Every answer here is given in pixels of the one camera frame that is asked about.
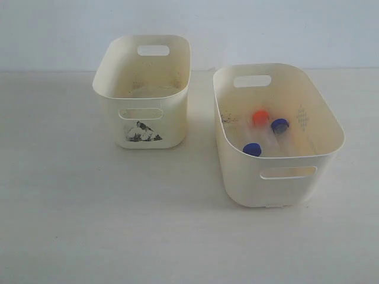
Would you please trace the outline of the orange-capped tube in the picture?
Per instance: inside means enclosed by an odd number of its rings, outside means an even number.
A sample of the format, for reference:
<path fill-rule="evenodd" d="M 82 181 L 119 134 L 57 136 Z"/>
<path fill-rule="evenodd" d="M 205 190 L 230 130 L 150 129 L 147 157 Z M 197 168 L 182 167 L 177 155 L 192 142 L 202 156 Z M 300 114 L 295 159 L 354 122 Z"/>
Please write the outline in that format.
<path fill-rule="evenodd" d="M 265 110 L 254 112 L 248 122 L 250 134 L 254 142 L 258 143 L 262 150 L 262 157 L 277 157 L 280 147 L 271 129 L 269 113 Z"/>

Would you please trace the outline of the blue-capped tube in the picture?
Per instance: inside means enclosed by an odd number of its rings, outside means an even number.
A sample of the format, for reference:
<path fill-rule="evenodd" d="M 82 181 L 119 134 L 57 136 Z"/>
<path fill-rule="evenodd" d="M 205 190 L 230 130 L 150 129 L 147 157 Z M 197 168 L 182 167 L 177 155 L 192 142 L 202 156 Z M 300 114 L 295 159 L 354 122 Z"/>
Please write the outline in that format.
<path fill-rule="evenodd" d="M 284 156 L 301 156 L 301 149 L 296 134 L 285 118 L 278 118 L 271 123 L 271 130 Z"/>

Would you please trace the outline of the cream plastic bin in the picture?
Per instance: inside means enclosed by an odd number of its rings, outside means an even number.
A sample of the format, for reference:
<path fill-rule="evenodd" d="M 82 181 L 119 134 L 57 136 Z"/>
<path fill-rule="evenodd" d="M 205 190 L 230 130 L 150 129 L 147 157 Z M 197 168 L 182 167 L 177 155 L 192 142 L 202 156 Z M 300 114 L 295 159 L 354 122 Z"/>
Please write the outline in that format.
<path fill-rule="evenodd" d="M 191 48 L 178 35 L 123 36 L 94 76 L 108 129 L 125 149 L 168 149 L 187 133 Z"/>
<path fill-rule="evenodd" d="M 301 69 L 288 64 L 223 67 L 213 76 L 215 134 L 227 194 L 247 207 L 281 207 L 310 197 L 328 164 L 345 142 L 332 110 Z M 251 156 L 248 126 L 264 110 L 288 130 L 272 149 Z"/>

